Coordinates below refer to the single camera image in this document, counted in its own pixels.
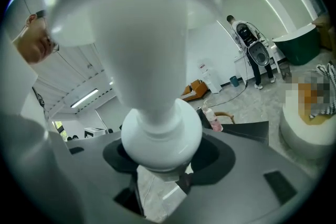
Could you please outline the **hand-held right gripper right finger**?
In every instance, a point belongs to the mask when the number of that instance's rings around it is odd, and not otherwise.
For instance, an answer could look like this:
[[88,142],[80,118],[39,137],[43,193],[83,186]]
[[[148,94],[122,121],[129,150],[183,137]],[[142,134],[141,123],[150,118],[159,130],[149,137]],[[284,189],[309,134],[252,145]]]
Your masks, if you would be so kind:
[[282,223],[313,180],[269,146],[204,129],[188,193],[168,223]]

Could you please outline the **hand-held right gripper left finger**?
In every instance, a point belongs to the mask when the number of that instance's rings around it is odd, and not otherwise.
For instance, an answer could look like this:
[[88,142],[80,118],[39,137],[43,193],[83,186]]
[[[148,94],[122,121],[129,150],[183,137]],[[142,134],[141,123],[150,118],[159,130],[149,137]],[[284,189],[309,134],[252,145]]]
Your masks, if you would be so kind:
[[138,190],[138,165],[121,133],[67,142],[69,177],[78,191],[77,209],[66,223],[147,223]]

